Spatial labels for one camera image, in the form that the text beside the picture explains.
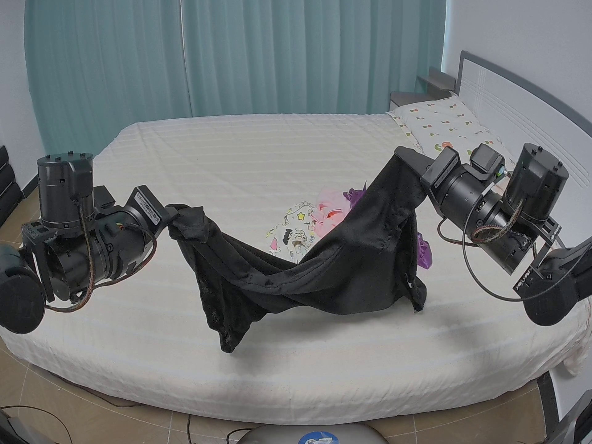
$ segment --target mattress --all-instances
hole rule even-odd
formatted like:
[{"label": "mattress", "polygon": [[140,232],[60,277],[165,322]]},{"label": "mattress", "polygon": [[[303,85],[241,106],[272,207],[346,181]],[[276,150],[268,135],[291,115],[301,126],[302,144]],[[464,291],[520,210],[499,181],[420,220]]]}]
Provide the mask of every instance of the mattress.
[{"label": "mattress", "polygon": [[[389,115],[143,122],[97,156],[95,185],[121,204],[146,184],[163,204],[203,205],[222,230],[265,249],[266,232],[290,206],[323,187],[360,188],[399,145],[412,146]],[[420,313],[404,298],[384,311],[345,316],[298,307],[254,323],[229,355],[206,324],[193,271],[165,232],[144,270],[97,290],[82,311],[48,311],[29,335],[0,335],[18,357],[112,396],[291,425],[487,400],[587,350],[589,301],[555,326],[536,326],[520,304],[495,300],[473,283],[460,248],[438,238],[428,201],[417,214],[434,257],[430,270],[418,272],[427,285]],[[454,226],[446,233],[459,235]],[[470,259],[494,291],[512,293],[513,279],[484,252],[471,251]]]}]

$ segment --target black garment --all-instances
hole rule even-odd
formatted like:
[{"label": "black garment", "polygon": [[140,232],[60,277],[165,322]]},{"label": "black garment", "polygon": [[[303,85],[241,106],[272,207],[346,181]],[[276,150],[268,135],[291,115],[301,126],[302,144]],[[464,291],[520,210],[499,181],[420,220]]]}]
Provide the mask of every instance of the black garment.
[{"label": "black garment", "polygon": [[337,315],[378,311],[406,296],[423,309],[416,277],[417,174],[393,156],[346,218],[297,265],[221,232],[203,207],[175,205],[169,226],[195,271],[208,325],[232,352],[267,313],[312,306]]}]

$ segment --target curtain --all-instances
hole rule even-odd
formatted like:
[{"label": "curtain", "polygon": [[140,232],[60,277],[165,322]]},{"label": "curtain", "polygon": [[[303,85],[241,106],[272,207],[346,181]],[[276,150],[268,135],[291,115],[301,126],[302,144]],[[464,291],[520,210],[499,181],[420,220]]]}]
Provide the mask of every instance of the curtain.
[{"label": "curtain", "polygon": [[440,68],[446,0],[27,0],[48,152],[102,150],[138,121],[382,113]]},{"label": "curtain", "polygon": [[179,0],[27,0],[29,90],[48,153],[99,153],[126,126],[190,117]]}]

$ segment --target robotic arm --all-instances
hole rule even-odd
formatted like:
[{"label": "robotic arm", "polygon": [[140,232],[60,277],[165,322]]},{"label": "robotic arm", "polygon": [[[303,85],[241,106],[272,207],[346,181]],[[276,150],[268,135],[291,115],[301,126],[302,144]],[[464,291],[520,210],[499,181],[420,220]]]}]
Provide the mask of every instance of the robotic arm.
[{"label": "robotic arm", "polygon": [[[453,242],[464,252],[467,245],[480,247],[512,274],[535,241],[544,240],[514,286],[519,298],[489,291],[465,252],[483,290],[524,302],[528,317],[541,326],[559,322],[577,301],[592,295],[592,237],[549,252],[561,229],[550,213],[568,179],[551,153],[525,144],[503,196],[490,188],[507,175],[505,160],[485,144],[473,151],[468,165],[450,147],[435,160],[405,147],[395,155],[421,179],[436,212],[463,230],[462,241]],[[146,186],[136,187],[123,207],[115,205],[106,187],[93,186],[91,154],[47,155],[37,167],[41,219],[23,226],[19,250],[0,246],[0,326],[19,334],[33,331],[46,308],[77,311],[95,288],[137,273],[154,255],[160,232],[178,216]],[[55,297],[72,305],[51,306]]]}]

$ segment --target gray headboard trim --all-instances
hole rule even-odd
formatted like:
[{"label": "gray headboard trim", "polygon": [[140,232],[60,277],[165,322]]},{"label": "gray headboard trim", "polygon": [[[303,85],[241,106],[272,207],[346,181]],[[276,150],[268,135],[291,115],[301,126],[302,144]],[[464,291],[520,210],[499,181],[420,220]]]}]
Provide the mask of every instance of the gray headboard trim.
[{"label": "gray headboard trim", "polygon": [[461,51],[461,62],[458,66],[458,77],[456,78],[456,86],[455,86],[455,93],[458,95],[461,89],[461,80],[463,78],[463,63],[464,60],[468,59],[469,61],[473,61],[473,63],[478,64],[479,66],[484,67],[496,74],[499,74],[501,77],[513,82],[514,84],[522,87],[525,91],[535,95],[559,113],[563,114],[565,117],[569,118],[573,123],[578,125],[582,130],[584,130],[588,136],[592,137],[592,122],[588,119],[584,118],[582,114],[576,112],[573,108],[568,106],[565,102],[560,101],[554,95],[548,93],[544,89],[540,88],[538,85],[529,82],[525,78],[519,76],[518,74],[513,73],[507,69],[498,66],[492,62],[483,59],[477,55],[473,55],[468,51]]}]

